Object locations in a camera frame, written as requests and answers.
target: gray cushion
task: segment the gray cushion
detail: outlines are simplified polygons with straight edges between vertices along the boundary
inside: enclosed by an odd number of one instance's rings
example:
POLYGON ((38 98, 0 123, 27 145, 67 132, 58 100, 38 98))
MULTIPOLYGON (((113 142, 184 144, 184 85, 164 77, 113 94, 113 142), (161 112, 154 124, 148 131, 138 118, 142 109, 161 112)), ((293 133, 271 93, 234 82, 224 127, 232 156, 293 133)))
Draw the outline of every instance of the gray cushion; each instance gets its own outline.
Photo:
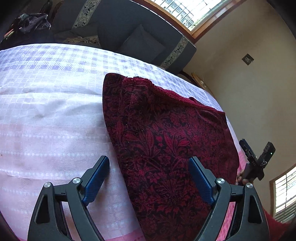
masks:
POLYGON ((151 63, 165 47, 139 25, 127 38, 118 53, 151 63))
POLYGON ((57 43, 77 44, 94 48, 101 48, 98 37, 97 23, 73 28, 54 35, 57 43))

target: fabric pile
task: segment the fabric pile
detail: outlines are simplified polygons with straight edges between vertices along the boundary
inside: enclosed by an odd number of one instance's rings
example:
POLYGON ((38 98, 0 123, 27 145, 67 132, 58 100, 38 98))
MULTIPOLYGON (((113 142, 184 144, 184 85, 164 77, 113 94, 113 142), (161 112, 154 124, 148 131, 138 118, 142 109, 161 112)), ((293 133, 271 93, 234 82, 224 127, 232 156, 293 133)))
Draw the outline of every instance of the fabric pile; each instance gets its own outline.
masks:
POLYGON ((210 207, 188 172, 197 156, 234 184, 239 157, 224 112, 155 86, 107 74, 105 123, 147 241, 193 240, 210 207))
POLYGON ((47 21, 47 14, 22 14, 11 24, 4 39, 0 43, 0 50, 32 43, 53 42, 53 34, 49 31, 51 24, 47 21))

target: beige wall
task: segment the beige wall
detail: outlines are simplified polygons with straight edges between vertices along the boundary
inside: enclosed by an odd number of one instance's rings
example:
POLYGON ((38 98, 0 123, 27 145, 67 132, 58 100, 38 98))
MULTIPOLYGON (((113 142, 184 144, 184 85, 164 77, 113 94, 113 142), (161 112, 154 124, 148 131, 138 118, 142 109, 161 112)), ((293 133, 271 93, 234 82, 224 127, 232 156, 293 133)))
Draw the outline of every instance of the beige wall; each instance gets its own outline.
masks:
POLYGON ((270 211, 269 181, 296 163, 296 39, 265 0, 247 0, 196 44, 184 71, 203 76, 238 139, 259 156, 268 141, 276 153, 255 181, 270 211), (250 54, 247 66, 241 59, 250 54))

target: bedsheet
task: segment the bedsheet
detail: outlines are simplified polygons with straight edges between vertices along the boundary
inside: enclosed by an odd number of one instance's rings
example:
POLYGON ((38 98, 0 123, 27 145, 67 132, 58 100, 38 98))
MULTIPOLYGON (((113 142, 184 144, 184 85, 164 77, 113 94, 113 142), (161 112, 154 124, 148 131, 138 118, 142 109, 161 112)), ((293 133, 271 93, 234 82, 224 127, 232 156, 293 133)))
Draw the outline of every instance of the bedsheet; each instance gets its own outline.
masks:
MULTIPOLYGON (((88 210, 105 240, 144 240, 128 197, 102 110, 107 73, 141 76, 155 85, 222 110, 207 92, 154 65, 102 49, 33 44, 0 51, 0 210, 14 233, 26 240, 42 185, 68 183, 101 155, 110 175, 88 210)), ((231 124, 241 171, 246 163, 231 124)), ((67 203, 66 220, 79 240, 67 203)), ((217 240, 230 225, 231 203, 217 240)))

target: metal screw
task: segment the metal screw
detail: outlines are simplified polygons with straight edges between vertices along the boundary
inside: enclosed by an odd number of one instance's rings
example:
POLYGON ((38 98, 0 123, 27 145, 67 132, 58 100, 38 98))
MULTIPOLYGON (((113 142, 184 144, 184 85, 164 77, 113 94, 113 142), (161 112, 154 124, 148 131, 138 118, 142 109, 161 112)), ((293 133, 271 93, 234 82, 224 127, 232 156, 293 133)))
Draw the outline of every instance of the metal screw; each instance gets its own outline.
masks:
POLYGON ((45 188, 49 188, 49 187, 50 187, 50 185, 51 185, 51 183, 50 183, 50 182, 46 182, 46 183, 44 183, 44 187, 45 187, 45 188))
POLYGON ((246 186, 247 186, 247 188, 253 188, 253 184, 252 183, 247 183, 246 186))
POLYGON ((79 177, 74 178, 72 182, 75 184, 80 183, 80 178, 79 177))
POLYGON ((223 184, 225 183, 225 180, 223 178, 218 178, 217 183, 223 184))

